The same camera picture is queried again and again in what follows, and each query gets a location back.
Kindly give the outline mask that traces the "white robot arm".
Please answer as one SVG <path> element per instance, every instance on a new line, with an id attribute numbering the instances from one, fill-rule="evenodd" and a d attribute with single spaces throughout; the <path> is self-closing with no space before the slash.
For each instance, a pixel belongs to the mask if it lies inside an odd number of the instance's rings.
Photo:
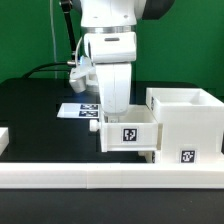
<path id="1" fill-rule="evenodd" d="M 139 19 L 157 20 L 175 0 L 73 0 L 81 7 L 85 55 L 75 59 L 70 84 L 77 92 L 88 85 L 99 89 L 105 116 L 127 113 L 130 102 L 131 63 L 137 57 L 135 26 Z"/>

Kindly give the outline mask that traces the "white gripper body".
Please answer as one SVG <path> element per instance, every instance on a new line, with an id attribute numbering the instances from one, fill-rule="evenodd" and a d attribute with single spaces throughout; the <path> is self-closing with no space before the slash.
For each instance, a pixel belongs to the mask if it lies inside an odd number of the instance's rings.
<path id="1" fill-rule="evenodd" d="M 105 115 L 125 115 L 130 101 L 131 63 L 136 60 L 136 34 L 87 33 L 86 55 L 94 65 Z"/>

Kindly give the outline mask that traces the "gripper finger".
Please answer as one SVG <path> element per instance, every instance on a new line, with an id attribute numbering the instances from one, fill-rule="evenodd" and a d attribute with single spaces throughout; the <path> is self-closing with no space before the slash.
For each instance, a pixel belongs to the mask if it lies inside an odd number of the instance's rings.
<path id="1" fill-rule="evenodd" d="M 119 117 L 118 116 L 112 116 L 112 115 L 105 115 L 105 122 L 106 123 L 119 123 Z"/>

